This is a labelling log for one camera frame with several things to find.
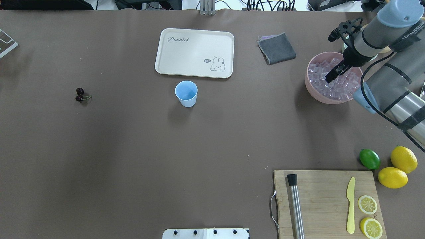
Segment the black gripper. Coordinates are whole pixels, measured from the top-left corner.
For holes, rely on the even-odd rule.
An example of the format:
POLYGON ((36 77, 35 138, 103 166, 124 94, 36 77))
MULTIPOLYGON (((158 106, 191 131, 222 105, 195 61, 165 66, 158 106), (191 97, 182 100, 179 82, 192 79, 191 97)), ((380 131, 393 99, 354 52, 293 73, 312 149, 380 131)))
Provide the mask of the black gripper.
POLYGON ((374 59, 374 48, 365 40, 362 33, 342 37, 346 48, 343 51, 342 63, 338 63, 325 76, 325 81, 331 83, 343 75, 351 67, 361 67, 374 59))

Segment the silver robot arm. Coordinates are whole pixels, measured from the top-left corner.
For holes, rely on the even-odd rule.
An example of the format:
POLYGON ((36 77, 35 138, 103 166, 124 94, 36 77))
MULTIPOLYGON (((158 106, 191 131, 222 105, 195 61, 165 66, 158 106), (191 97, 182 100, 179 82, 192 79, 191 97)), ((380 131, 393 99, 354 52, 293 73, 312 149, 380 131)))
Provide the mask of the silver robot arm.
POLYGON ((385 47, 387 62, 366 81, 363 73, 354 99, 400 129, 420 149, 424 147, 424 100, 408 86, 424 76, 424 7, 419 0, 391 0, 366 26, 362 18, 341 22, 328 41, 347 45, 343 59, 326 76, 330 83, 352 67, 361 67, 385 47))

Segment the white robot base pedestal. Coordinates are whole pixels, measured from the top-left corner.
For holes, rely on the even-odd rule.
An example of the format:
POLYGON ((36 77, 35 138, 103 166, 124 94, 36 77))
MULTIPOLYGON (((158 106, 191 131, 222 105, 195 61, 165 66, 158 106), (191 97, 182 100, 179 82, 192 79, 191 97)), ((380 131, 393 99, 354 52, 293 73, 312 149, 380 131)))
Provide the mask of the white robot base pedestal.
POLYGON ((249 229, 245 228, 190 228, 167 229, 163 239, 249 239, 249 229))

